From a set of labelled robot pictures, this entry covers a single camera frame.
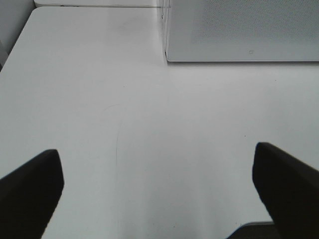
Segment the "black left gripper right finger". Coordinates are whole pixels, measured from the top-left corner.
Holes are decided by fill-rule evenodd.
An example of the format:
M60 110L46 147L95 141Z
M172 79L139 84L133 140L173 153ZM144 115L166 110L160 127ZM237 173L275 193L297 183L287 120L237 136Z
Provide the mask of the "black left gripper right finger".
M319 237L319 172L280 148L259 142L252 179L283 239Z

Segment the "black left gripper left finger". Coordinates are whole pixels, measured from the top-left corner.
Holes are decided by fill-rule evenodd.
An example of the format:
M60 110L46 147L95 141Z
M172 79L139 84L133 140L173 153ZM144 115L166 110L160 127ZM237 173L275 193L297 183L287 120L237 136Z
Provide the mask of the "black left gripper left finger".
M48 149L0 180L0 237L39 239L64 188L59 153Z

